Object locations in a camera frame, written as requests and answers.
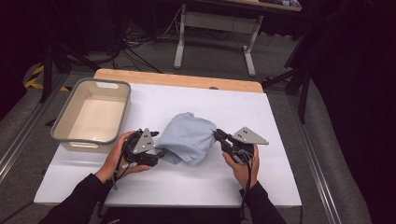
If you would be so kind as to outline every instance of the person's left hand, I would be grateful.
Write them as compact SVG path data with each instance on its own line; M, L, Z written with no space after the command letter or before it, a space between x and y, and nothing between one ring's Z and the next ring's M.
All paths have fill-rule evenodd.
M117 163L118 163L119 158L120 158L122 145L124 144L125 140L132 133L134 133L134 132L124 133L124 134L122 134L120 136L117 144L113 147L113 149L110 151L110 153L108 153L108 156L106 158L105 163L99 169L99 171L96 172L95 175L99 178L99 180L102 183L105 183L108 179L111 178L111 176L113 176L114 170L116 169ZM120 166L122 166L124 164L128 164L128 163L125 161L124 158L122 158ZM124 172L123 170L121 170L121 172L123 173L123 176L126 176L126 175L131 174L131 173L139 173L139 172L143 172L143 171L147 171L147 170L149 170L149 166L147 166L147 165L138 165L138 166L135 166L135 167L128 168L125 171L125 173L123 173Z

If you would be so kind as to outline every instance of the gray carpet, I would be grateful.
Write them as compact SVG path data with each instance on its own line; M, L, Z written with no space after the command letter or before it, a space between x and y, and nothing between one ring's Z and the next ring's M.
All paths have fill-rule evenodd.
M252 52L257 77L249 77L240 50L246 42L246 35L229 36L219 41L207 32L192 30L186 37L183 64L181 69L173 68L177 41L168 40L144 44L134 51L152 65L165 73L200 77L220 77L262 81L264 77L275 77L287 71L283 63L288 59L296 42L289 36L259 35ZM104 58L106 55L95 53L91 59ZM115 64L120 69L136 70L132 63L121 54ZM143 64L136 64L141 70L153 71ZM112 68L111 63L101 64ZM91 77L93 72L84 66L74 66L66 86L73 86L83 77ZM3 156L13 139L21 131L40 98L41 90L29 89L13 110L0 121L0 156ZM39 119L35 130L24 146L5 179L0 183L0 220L29 203L35 197L41 181L41 174L47 169L58 143L50 137L50 127L45 123L55 119L64 105L69 93L58 91L55 99ZM290 96L283 91L268 91L268 98L274 112L283 144L295 174L298 190L303 202L303 223L331 223L324 209L318 187L308 163L305 144L299 132L299 122L295 119L290 105ZM315 85L311 85L305 115L305 128L317 153L321 169L328 181L334 204L343 223L371 223L367 207L359 189L351 177L338 146L326 107ZM37 223L48 213L47 206L33 204L18 213L8 223ZM299 223L300 208L279 208L288 223ZM91 223L99 223L93 218Z

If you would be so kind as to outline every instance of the crumpled towel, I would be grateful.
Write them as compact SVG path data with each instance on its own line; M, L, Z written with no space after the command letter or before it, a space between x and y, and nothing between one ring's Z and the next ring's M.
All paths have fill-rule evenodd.
M216 128L216 124L195 118L192 113L178 114L166 126L156 149L169 150L163 157L165 161L178 164L183 160L194 166L216 142L213 135Z

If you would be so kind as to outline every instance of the white table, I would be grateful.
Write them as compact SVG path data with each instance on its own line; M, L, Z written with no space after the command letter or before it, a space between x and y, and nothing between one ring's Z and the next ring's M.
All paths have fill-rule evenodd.
M277 206L301 205L290 164L265 93L216 91L186 87L131 84L131 108L124 132L139 128L164 130L173 116L192 112L208 119L227 133L249 127L269 141L259 146L259 180ZM154 137L158 141L161 134ZM106 154L68 151L59 146L35 196L35 203L56 204L75 185L95 173ZM166 161L151 170L128 175L111 190L107 206L238 207L241 197L233 171L221 156L217 142L205 159L192 167Z

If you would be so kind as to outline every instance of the black sleeve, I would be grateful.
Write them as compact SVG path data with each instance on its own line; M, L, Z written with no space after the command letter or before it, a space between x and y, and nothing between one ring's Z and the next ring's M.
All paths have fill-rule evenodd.
M286 224L286 221L268 199L268 193L260 182L257 182L257 184L247 192L245 203L250 210L254 224Z
M104 199L111 186L93 174L79 182L72 194L59 205L53 207L39 222L45 223L89 223L96 203Z

